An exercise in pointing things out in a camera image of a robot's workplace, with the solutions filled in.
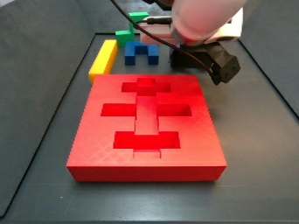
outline black table surface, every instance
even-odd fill
[[[239,42],[227,43],[242,71],[214,86],[196,69],[172,70],[160,46],[159,66],[146,56],[112,74],[196,74],[229,168],[215,182],[78,183],[66,168],[90,94],[88,72],[104,39],[96,36],[64,95],[3,221],[299,221],[299,126],[293,111]]]

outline yellow rectangular bar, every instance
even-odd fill
[[[118,41],[115,39],[107,39],[100,47],[98,57],[94,61],[92,67],[88,71],[88,78],[91,84],[98,75],[110,74],[111,68],[118,56]]]

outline block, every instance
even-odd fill
[[[132,20],[135,22],[142,21],[144,18],[148,18],[150,17],[147,11],[128,12],[128,16],[132,18]],[[128,25],[130,25],[130,31],[132,33],[135,33],[135,27],[134,27],[134,25],[131,23]]]
[[[126,65],[134,66],[136,64],[136,49],[135,41],[126,42]]]
[[[146,45],[140,41],[126,42],[126,66],[136,64],[136,54],[147,55],[148,65],[159,64],[158,45]]]
[[[147,51],[148,51],[147,53],[148,65],[158,65],[159,64],[158,45],[148,45]]]
[[[124,47],[127,41],[135,40],[135,34],[131,31],[116,31],[116,44],[118,47]]]
[[[67,167],[76,181],[217,180],[227,162],[196,76],[98,76]]]
[[[110,74],[111,68],[118,56],[118,41],[115,39],[107,39],[100,47],[98,57],[94,61],[92,67],[88,71],[88,78],[91,84],[95,77],[102,74]]]
[[[134,19],[134,21],[143,20],[150,15],[146,11],[142,12],[130,12],[128,16]],[[127,41],[135,40],[135,27],[131,23],[128,23],[128,30],[126,31],[116,31],[116,44],[118,47],[124,47],[127,44]]]

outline black cable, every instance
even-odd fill
[[[166,42],[164,40],[162,40],[160,38],[158,38],[152,33],[150,33],[144,28],[140,27],[140,25],[134,21],[134,19],[126,14],[126,12],[123,11],[123,9],[119,7],[118,3],[115,0],[110,0],[111,3],[116,6],[119,12],[123,14],[123,16],[126,17],[126,19],[130,21],[130,23],[134,25],[134,27],[143,32],[148,37],[151,37],[154,40],[156,40],[158,42],[160,42],[162,44],[170,46],[174,50],[176,50],[178,52],[183,53],[184,55],[187,55],[198,64],[199,66],[209,72],[210,76],[213,77],[214,74],[211,72],[211,70],[206,67],[206,65],[202,63],[202,61],[199,59],[196,59],[188,52],[186,52],[180,47],[178,47],[176,45],[170,44],[168,42]]]

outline red block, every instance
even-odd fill
[[[78,181],[217,180],[227,162],[196,76],[98,76],[67,167]]]

